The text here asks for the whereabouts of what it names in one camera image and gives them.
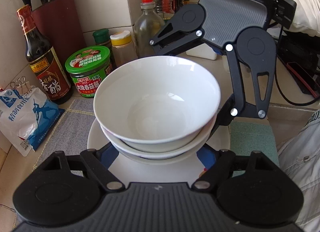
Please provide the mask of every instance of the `smartphone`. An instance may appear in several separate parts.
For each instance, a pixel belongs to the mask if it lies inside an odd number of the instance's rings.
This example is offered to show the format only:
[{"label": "smartphone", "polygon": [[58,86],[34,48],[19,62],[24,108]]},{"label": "smartphone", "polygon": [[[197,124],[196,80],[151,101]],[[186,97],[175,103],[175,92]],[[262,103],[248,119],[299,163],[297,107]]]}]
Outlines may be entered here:
[{"label": "smartphone", "polygon": [[319,97],[320,86],[298,63],[288,62],[286,67],[305,85],[314,98]]}]

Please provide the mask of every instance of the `green lid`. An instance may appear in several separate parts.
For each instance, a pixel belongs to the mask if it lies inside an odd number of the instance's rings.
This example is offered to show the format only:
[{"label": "green lid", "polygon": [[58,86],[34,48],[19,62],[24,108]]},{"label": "green lid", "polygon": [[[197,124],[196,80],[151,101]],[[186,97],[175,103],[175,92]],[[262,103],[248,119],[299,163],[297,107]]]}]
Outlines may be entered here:
[{"label": "green lid", "polygon": [[104,43],[110,40],[109,30],[108,29],[99,29],[96,30],[92,36],[94,37],[94,41],[96,43]]},{"label": "green lid", "polygon": [[73,53],[66,61],[66,70],[72,74],[85,73],[110,63],[110,50],[105,46],[91,46]]}]

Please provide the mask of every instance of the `white lid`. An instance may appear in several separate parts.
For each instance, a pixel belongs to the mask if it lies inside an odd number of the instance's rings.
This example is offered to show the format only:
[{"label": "white lid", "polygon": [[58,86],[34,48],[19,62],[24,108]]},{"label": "white lid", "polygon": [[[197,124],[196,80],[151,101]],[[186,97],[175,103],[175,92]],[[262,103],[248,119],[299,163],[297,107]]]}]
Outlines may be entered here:
[{"label": "white lid", "polygon": [[129,36],[131,36],[131,33],[128,30],[125,30],[123,32],[119,32],[114,35],[111,35],[110,39],[111,40],[121,40],[121,39],[128,38]]}]

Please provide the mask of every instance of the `yellow label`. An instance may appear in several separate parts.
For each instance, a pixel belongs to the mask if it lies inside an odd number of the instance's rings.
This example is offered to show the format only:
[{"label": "yellow label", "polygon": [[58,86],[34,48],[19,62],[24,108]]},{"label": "yellow label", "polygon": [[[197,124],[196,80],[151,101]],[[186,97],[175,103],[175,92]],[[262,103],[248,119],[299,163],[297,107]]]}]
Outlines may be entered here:
[{"label": "yellow label", "polygon": [[42,59],[41,61],[39,61],[38,63],[36,63],[34,65],[30,65],[30,67],[34,73],[37,73],[37,72],[45,69],[48,66],[49,66],[49,63],[48,63],[47,58]]}]

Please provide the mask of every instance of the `white fabric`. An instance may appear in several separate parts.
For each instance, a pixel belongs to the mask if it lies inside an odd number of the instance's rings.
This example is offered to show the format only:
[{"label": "white fabric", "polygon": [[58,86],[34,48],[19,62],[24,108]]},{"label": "white fabric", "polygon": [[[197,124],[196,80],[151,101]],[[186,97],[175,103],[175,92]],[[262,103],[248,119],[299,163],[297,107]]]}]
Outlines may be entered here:
[{"label": "white fabric", "polygon": [[320,36],[320,0],[294,0],[296,13],[289,31]]},{"label": "white fabric", "polygon": [[280,168],[298,185],[304,204],[296,221],[306,232],[320,231],[320,110],[279,151]]}]

